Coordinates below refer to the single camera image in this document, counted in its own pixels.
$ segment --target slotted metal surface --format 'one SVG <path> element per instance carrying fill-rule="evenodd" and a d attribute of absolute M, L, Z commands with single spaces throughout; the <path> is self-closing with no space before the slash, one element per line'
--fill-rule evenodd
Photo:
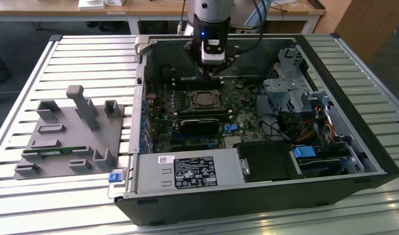
<path fill-rule="evenodd" d="M 327 35 L 307 39 L 399 165 L 399 103 L 338 39 Z M 50 43 L 20 95 L 24 101 L 14 106 L 18 115 L 11 113 L 2 127 L 0 234 L 399 234 L 399 178 L 333 206 L 158 227 L 138 227 L 114 206 L 107 197 L 107 174 L 14 180 L 14 168 L 39 118 L 39 100 L 73 105 L 66 99 L 71 84 L 85 86 L 94 104 L 117 99 L 126 105 L 119 166 L 127 165 L 134 40 L 134 36 L 64 36 L 60 43 Z M 321 78 L 315 73 L 311 76 L 322 90 Z"/>

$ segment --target cardboard box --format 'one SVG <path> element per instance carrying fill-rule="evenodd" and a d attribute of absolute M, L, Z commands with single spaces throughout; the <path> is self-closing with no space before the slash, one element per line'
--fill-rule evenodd
<path fill-rule="evenodd" d="M 97 10 L 105 9 L 103 0 L 79 0 L 79 10 Z"/>
<path fill-rule="evenodd" d="M 123 6 L 126 0 L 105 0 L 105 2 L 106 2 L 106 5 L 110 5 L 110 6 Z"/>

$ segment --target blue connector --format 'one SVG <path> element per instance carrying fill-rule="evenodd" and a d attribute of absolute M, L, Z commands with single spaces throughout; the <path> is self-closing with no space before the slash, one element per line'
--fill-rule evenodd
<path fill-rule="evenodd" d="M 110 173 L 110 176 L 109 176 L 109 182 L 110 183 L 118 183 L 118 182 L 122 182 L 123 181 L 123 173 L 114 173 L 111 172 Z"/>
<path fill-rule="evenodd" d="M 317 156 L 315 150 L 311 146 L 299 146 L 294 150 L 297 158 L 313 158 Z"/>
<path fill-rule="evenodd" d="M 238 129 L 238 124 L 225 125 L 225 131 L 235 131 Z"/>

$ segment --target wooden desk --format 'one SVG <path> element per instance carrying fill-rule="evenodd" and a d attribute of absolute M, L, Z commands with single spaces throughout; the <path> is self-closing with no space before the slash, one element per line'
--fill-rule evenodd
<path fill-rule="evenodd" d="M 125 6 L 106 6 L 106 9 L 79 11 L 79 0 L 0 0 L 0 16 L 127 15 L 130 4 L 131 0 L 127 0 Z"/>
<path fill-rule="evenodd" d="M 125 6 L 79 11 L 79 0 L 0 0 L 0 22 L 129 21 L 133 34 L 141 34 L 141 21 L 178 21 L 183 2 L 169 0 L 127 0 Z M 307 0 L 270 8 L 269 21 L 302 21 L 302 33 L 313 33 L 325 10 Z"/>
<path fill-rule="evenodd" d="M 79 0 L 0 0 L 0 22 L 129 21 L 129 7 L 79 11 Z"/>
<path fill-rule="evenodd" d="M 133 0 L 129 9 L 131 31 L 139 34 L 141 21 L 178 21 L 181 20 L 183 1 L 169 0 Z M 283 4 L 282 9 L 270 8 L 267 21 L 303 21 L 306 22 L 302 33 L 313 33 L 319 18 L 326 10 L 318 10 L 309 0 L 299 0 L 293 4 Z"/>

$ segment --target power supply label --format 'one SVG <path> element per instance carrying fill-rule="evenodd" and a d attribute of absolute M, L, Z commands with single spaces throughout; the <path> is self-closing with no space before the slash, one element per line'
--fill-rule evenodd
<path fill-rule="evenodd" d="M 199 188 L 218 185 L 214 159 L 211 156 L 174 160 L 175 187 Z"/>

